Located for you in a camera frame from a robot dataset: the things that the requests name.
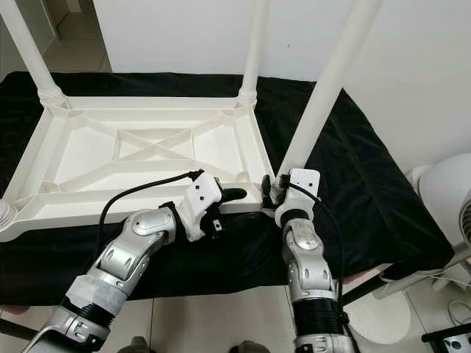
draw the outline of wire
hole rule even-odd
[[[344,296],[343,296],[343,287],[344,287],[344,276],[345,276],[345,260],[344,260],[344,237],[342,236],[342,233],[340,231],[340,226],[335,217],[333,216],[332,212],[329,210],[327,205],[318,197],[314,196],[312,193],[310,193],[307,190],[304,190],[298,185],[295,185],[293,183],[289,183],[288,186],[290,188],[293,188],[295,190],[298,190],[301,193],[304,193],[306,196],[310,197],[313,199],[324,211],[324,213],[328,216],[330,219],[330,222],[332,223],[336,233],[337,237],[339,239],[339,250],[340,250],[340,273],[339,273],[339,278],[337,279],[337,303],[339,306],[339,316],[341,317],[342,324],[345,328],[345,331],[347,332],[348,336],[350,337],[350,340],[352,340],[352,345],[353,345],[353,350],[355,353],[360,352],[360,348],[358,347],[358,343],[353,336],[352,330],[348,327],[348,315],[344,312]]]
[[[465,318],[463,321],[458,320],[452,311],[453,305],[457,305],[457,304],[460,304],[461,306],[465,307],[470,313],[471,313],[471,306],[469,306],[468,303],[465,303],[461,300],[452,300],[451,302],[448,303],[448,315],[450,316],[450,320],[451,322],[453,322],[453,325],[455,326],[457,326],[457,324],[464,325],[466,321],[471,320],[471,316],[468,318]]]
[[[103,236],[103,226],[105,225],[106,214],[107,214],[108,210],[110,209],[111,205],[113,205],[121,197],[129,195],[131,193],[135,193],[135,192],[140,191],[140,190],[151,188],[153,186],[168,184],[170,182],[176,182],[177,180],[185,179],[186,177],[196,179],[198,174],[201,174],[201,173],[202,173],[202,171],[189,171],[188,173],[177,175],[176,177],[173,176],[171,178],[162,179],[162,180],[158,180],[158,181],[155,181],[155,182],[148,182],[147,184],[142,184],[142,185],[136,186],[135,188],[130,188],[130,189],[128,189],[126,191],[123,191],[122,193],[119,193],[118,195],[114,196],[110,201],[108,201],[108,203],[105,205],[105,207],[103,207],[102,214],[100,215],[100,220],[99,220],[99,223],[98,223],[98,232],[96,234],[96,240],[95,240],[95,252],[93,254],[93,258],[94,259],[98,258],[99,254],[100,254],[102,236]]]
[[[416,277],[432,277],[432,276],[440,276],[441,274],[444,274],[446,270],[440,271],[440,272],[435,272],[433,274],[412,274],[413,276]]]
[[[430,277],[430,278],[434,278],[434,279],[442,279],[444,281],[452,281],[452,282],[455,282],[455,283],[459,283],[460,285],[463,285],[465,287],[471,288],[471,285],[469,283],[460,281],[459,279],[456,279],[456,278],[443,277],[443,276],[438,277],[438,276],[421,275],[421,274],[412,274],[412,275],[416,276],[416,277]]]

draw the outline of black cable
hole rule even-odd
[[[176,182],[177,180],[185,179],[186,177],[192,178],[193,180],[195,180],[201,173],[202,171],[189,171],[188,173],[177,175],[176,177],[173,176],[172,178],[157,180],[156,182],[148,182],[147,184],[142,184],[142,185],[136,186],[135,188],[130,188],[129,190],[123,191],[122,193],[119,193],[118,195],[114,196],[110,201],[108,201],[105,207],[103,207],[102,214],[100,215],[100,220],[98,223],[98,233],[96,234],[96,240],[95,240],[95,252],[93,254],[93,258],[96,259],[100,255],[103,226],[105,225],[106,214],[108,210],[110,209],[111,205],[114,204],[117,200],[119,200],[121,197],[129,195],[130,193],[135,193],[136,191],[151,188],[153,186],[168,184],[170,182]]]
[[[324,213],[328,216],[330,219],[330,222],[332,223],[336,233],[337,237],[339,239],[339,249],[340,249],[340,273],[339,273],[339,278],[338,278],[338,291],[337,291],[337,303],[339,306],[339,316],[342,321],[342,324],[344,325],[345,330],[347,331],[347,334],[349,335],[350,339],[352,340],[353,348],[355,352],[359,353],[360,349],[358,348],[358,344],[356,342],[356,339],[353,337],[352,331],[348,327],[348,315],[344,312],[344,295],[343,295],[343,286],[344,286],[344,276],[345,276],[345,259],[344,259],[344,239],[341,234],[340,226],[335,217],[333,216],[332,212],[329,210],[327,205],[318,197],[314,196],[312,193],[309,191],[301,188],[299,185],[295,185],[293,183],[289,183],[288,186],[290,188],[293,188],[295,190],[298,190],[301,193],[304,193],[306,196],[310,197],[313,199],[324,211]]]

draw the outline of white tape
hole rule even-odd
[[[114,316],[118,315],[127,295],[118,288],[89,274],[78,276],[65,294],[76,307],[94,303]]]

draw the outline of silver robot arm segment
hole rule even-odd
[[[316,196],[319,172],[292,169],[289,183]],[[350,353],[353,342],[344,331],[336,301],[336,289],[324,245],[312,223],[314,200],[287,187],[275,221],[283,228],[283,259],[288,265],[291,304],[297,337],[296,353]]]
[[[74,280],[60,306],[23,352],[100,350],[111,321],[138,284],[151,255],[173,243],[176,236],[198,240],[205,235],[200,221],[208,212],[212,219],[222,202],[246,195],[243,190],[222,190],[208,173],[197,175],[179,207],[165,204],[126,219],[121,234],[107,245],[87,274]]]

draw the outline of fan grille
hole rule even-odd
[[[471,243],[471,199],[464,204],[459,223],[463,236]]]

